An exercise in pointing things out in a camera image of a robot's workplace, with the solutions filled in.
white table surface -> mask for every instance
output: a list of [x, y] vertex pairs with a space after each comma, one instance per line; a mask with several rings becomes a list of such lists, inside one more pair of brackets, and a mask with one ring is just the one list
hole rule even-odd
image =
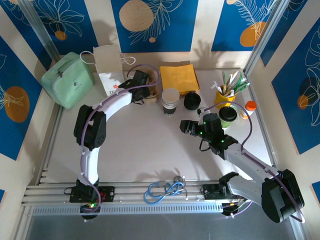
[[[200, 107], [213, 105], [216, 91], [211, 89], [215, 80], [222, 83], [222, 70], [196, 70], [200, 86]], [[79, 108], [92, 106], [106, 97], [98, 75], [96, 82], [71, 110], [64, 110], [51, 152], [47, 177], [43, 183], [74, 183], [80, 173], [81, 148], [73, 135]], [[250, 100], [246, 89], [236, 97], [243, 106]], [[245, 178], [231, 163], [211, 151], [200, 152], [201, 139], [180, 131], [181, 120], [198, 121], [197, 111], [185, 109], [180, 98], [176, 112], [164, 115], [161, 101], [144, 105], [130, 104], [123, 107], [107, 122], [106, 141], [101, 146], [98, 162], [100, 182], [172, 181], [176, 175], [186, 180], [218, 180], [234, 171]], [[266, 145], [256, 114], [252, 115], [253, 132], [244, 145], [252, 154], [270, 164]], [[237, 121], [225, 131], [240, 143], [249, 133], [249, 122], [238, 116]]]

paper cup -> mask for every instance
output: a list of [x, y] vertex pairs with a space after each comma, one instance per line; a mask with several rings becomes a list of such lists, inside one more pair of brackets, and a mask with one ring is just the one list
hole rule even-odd
[[179, 103], [180, 93], [174, 88], [167, 88], [162, 92], [163, 113], [171, 116], [175, 113]]

yellow cup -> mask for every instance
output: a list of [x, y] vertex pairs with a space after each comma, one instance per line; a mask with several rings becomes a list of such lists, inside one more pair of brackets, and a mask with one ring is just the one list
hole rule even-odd
[[[224, 101], [233, 102], [235, 99], [236, 99], [236, 96], [225, 97], [225, 96], [222, 96], [219, 91], [216, 91], [214, 104], [218, 104], [218, 103], [221, 103]], [[230, 103], [221, 103], [221, 104], [217, 105], [216, 107], [218, 109], [221, 109], [223, 107], [230, 107]]]

small bottle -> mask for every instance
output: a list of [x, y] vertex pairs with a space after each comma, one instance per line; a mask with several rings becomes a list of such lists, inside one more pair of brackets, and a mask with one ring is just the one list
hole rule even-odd
[[[254, 113], [254, 111], [256, 110], [256, 108], [257, 108], [257, 104], [256, 104], [256, 102], [254, 102], [254, 101], [248, 101], [248, 102], [245, 104], [245, 110], [247, 111], [247, 113], [249, 114], [249, 116]], [[240, 116], [241, 116], [241, 118], [243, 118], [243, 119], [245, 119], [245, 120], [248, 119], [247, 114], [246, 114], [245, 111], [243, 111], [243, 110], [241, 110]]]

